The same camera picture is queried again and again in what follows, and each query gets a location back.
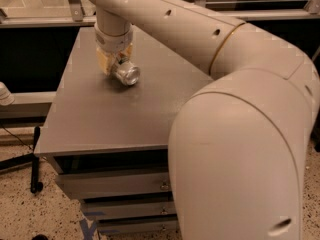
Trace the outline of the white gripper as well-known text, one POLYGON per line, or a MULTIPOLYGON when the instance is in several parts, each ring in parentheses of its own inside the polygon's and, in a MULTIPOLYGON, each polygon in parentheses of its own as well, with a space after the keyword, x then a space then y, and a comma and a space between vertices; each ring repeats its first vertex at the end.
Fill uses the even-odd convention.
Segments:
POLYGON ((123 56, 131 58, 133 30, 129 29, 128 32, 120 36, 111 36, 102 32, 97 24, 94 25, 94 29, 96 42, 99 46, 96 48, 98 65, 102 72, 109 76, 115 63, 114 53, 122 51, 123 56))

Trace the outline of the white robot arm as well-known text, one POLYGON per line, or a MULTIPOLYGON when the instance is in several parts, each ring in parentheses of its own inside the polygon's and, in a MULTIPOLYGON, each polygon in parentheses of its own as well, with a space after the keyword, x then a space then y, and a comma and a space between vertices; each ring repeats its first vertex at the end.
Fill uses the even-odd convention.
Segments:
POLYGON ((296 46, 182 0, 90 0, 97 40, 122 49, 138 27, 211 77, 168 141, 183 240, 302 240, 305 156, 319 76, 296 46))

